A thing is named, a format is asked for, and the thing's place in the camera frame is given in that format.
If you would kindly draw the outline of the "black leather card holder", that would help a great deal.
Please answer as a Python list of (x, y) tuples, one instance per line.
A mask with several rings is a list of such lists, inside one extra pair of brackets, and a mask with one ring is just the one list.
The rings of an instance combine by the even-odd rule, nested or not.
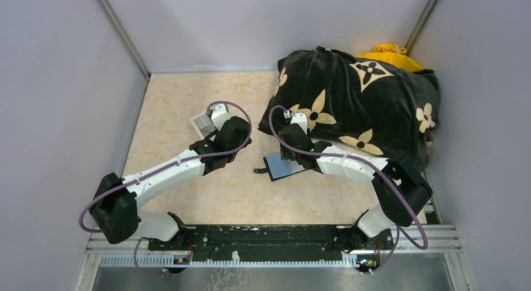
[(253, 172), (257, 175), (267, 174), (270, 181), (287, 178), (305, 170), (296, 161), (283, 160), (280, 152), (263, 157), (263, 162), (264, 167), (254, 168)]

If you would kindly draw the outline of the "black floral plush blanket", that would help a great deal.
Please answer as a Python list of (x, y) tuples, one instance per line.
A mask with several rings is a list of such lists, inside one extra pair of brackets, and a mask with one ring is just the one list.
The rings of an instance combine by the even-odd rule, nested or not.
[(407, 71), (335, 49), (296, 50), (277, 64), (277, 88), (259, 122), (268, 135), (286, 125), (275, 106), (302, 113), (314, 138), (375, 156), (428, 166), (441, 89), (430, 69)]

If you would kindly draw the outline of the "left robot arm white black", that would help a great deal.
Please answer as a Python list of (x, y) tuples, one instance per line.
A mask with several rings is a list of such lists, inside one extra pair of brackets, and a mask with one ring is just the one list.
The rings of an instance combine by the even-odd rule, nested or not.
[(131, 237), (147, 237), (181, 249), (188, 240), (182, 221), (172, 213), (145, 212), (142, 207), (182, 183), (224, 168), (250, 142), (250, 124), (232, 116), (219, 129), (158, 166), (124, 178), (116, 173), (105, 175), (88, 212), (112, 245)]

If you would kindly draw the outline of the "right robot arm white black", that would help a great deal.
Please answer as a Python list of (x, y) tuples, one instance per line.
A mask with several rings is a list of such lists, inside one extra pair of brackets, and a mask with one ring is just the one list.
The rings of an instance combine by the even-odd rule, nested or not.
[(408, 227), (431, 199), (433, 191), (409, 159), (355, 155), (326, 141), (312, 142), (303, 129), (291, 124), (280, 130), (281, 153), (306, 170), (341, 176), (375, 192), (378, 204), (353, 225), (353, 242), (369, 248), (391, 227)]

